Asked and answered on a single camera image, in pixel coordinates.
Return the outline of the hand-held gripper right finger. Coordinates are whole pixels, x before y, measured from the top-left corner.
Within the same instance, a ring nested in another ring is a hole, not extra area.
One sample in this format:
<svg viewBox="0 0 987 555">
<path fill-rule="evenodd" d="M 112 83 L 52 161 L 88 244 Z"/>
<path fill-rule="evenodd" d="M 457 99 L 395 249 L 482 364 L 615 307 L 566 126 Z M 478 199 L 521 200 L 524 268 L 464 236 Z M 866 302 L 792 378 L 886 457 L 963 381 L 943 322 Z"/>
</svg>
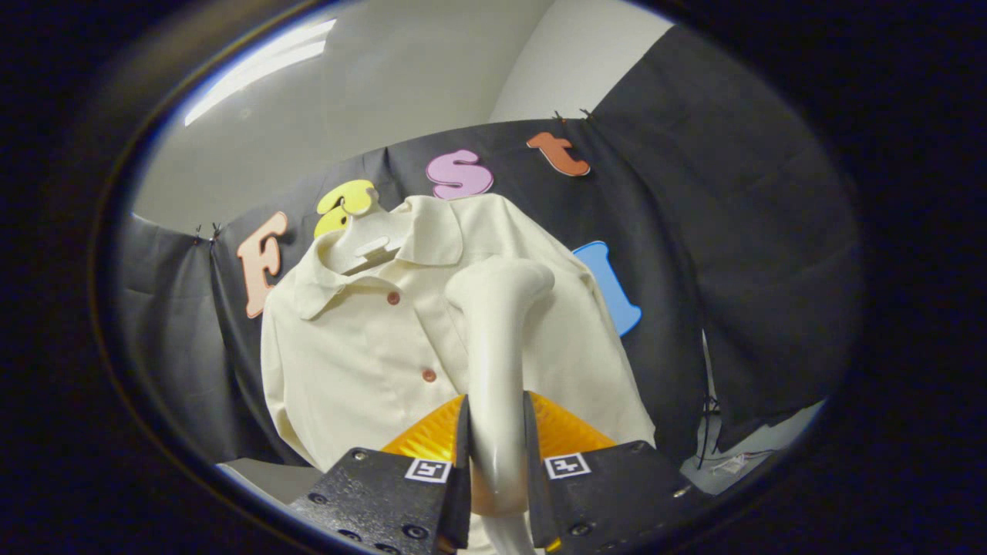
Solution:
<svg viewBox="0 0 987 555">
<path fill-rule="evenodd" d="M 690 527 L 712 496 L 645 440 L 614 442 L 525 392 L 528 510 L 547 554 L 651 553 Z"/>
</svg>

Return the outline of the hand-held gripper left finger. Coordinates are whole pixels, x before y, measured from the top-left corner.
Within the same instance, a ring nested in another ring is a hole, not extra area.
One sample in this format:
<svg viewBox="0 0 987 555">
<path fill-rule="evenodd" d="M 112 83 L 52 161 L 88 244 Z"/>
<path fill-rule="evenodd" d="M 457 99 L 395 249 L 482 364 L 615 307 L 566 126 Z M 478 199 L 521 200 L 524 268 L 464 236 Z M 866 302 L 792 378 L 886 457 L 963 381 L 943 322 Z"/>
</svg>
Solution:
<svg viewBox="0 0 987 555">
<path fill-rule="evenodd" d="M 383 449 L 346 451 L 289 503 L 300 519 L 388 554 L 455 554 L 471 523 L 470 408 L 460 395 Z"/>
</svg>

